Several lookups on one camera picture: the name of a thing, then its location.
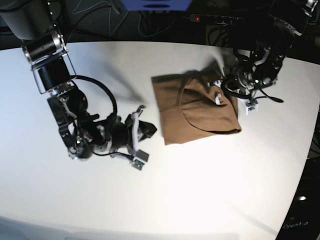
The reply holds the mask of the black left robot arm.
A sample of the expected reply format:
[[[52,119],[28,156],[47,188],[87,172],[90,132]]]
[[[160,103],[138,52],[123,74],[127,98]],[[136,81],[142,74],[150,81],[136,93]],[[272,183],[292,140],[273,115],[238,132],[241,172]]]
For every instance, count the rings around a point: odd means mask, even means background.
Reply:
[[[295,38],[304,33],[317,4],[316,0],[274,0],[255,49],[246,56],[234,48],[236,63],[225,67],[224,76],[208,85],[218,86],[224,95],[243,100],[247,112],[258,107],[259,99],[283,103],[284,100],[264,90],[276,84]]]

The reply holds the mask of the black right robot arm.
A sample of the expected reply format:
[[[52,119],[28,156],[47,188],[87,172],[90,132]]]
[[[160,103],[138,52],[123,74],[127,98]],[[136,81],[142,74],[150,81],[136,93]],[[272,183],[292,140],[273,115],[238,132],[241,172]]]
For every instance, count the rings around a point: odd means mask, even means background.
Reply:
[[[93,155],[119,157],[141,170],[149,155],[139,148],[139,143],[157,131],[152,123],[140,120],[145,106],[140,105],[122,120],[112,92],[100,81],[76,74],[67,39],[53,19],[48,1],[3,0],[0,15],[21,40],[39,92],[50,94],[47,102],[69,157],[78,160]],[[87,97],[76,80],[95,84],[106,93],[112,104],[109,116],[100,119],[98,114],[88,112]]]

